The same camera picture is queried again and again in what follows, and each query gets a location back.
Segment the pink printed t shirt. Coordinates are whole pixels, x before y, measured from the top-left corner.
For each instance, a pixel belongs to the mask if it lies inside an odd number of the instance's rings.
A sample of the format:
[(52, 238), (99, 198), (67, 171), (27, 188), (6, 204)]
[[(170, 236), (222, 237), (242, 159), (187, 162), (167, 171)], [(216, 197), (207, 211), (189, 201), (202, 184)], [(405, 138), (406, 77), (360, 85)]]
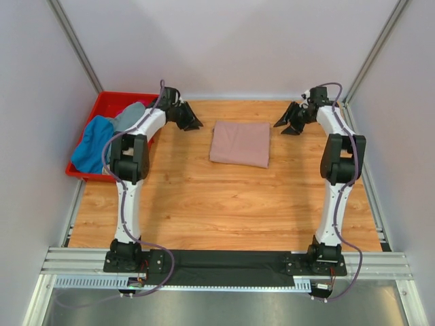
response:
[(268, 168), (270, 144), (271, 127), (267, 122), (217, 121), (209, 159), (222, 164)]

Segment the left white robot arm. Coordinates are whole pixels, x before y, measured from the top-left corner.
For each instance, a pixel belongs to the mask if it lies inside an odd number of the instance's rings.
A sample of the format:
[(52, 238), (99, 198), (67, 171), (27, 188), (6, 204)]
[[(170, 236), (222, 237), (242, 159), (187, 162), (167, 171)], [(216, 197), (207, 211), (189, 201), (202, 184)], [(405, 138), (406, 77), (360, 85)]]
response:
[(167, 123), (180, 130), (198, 130), (203, 124), (178, 89), (161, 86), (149, 105), (136, 102), (133, 122), (119, 122), (118, 130), (103, 147), (103, 168), (115, 179), (118, 191), (118, 222), (106, 253), (104, 272), (142, 272), (145, 253), (141, 248), (139, 203), (143, 182), (150, 171), (148, 142)]

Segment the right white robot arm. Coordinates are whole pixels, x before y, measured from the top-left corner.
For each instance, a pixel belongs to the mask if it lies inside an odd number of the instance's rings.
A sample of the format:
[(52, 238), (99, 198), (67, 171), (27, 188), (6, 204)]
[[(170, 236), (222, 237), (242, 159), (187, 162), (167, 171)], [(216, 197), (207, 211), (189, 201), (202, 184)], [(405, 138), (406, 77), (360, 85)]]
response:
[(291, 275), (344, 276), (347, 273), (342, 245), (343, 219), (349, 195), (362, 174), (366, 138), (356, 134), (341, 115), (337, 100), (328, 96), (328, 84), (320, 84), (302, 94), (302, 102), (292, 102), (275, 123), (283, 134), (300, 135), (305, 126), (317, 122), (327, 136), (320, 162), (325, 181), (321, 222), (306, 253), (290, 253), (284, 264)]

